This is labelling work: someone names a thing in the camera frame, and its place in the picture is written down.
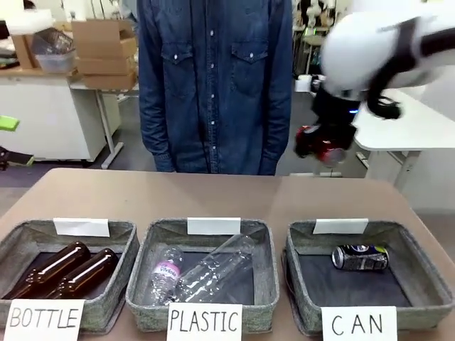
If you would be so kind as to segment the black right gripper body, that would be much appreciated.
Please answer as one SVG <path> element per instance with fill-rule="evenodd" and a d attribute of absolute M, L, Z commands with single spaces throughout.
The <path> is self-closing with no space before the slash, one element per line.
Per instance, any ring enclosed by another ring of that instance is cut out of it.
<path fill-rule="evenodd" d="M 357 114 L 357 102 L 335 97 L 324 87 L 319 87 L 311 109 L 318 117 L 316 132 L 320 140 L 341 148 L 343 128 L 353 126 L 352 122 Z"/>

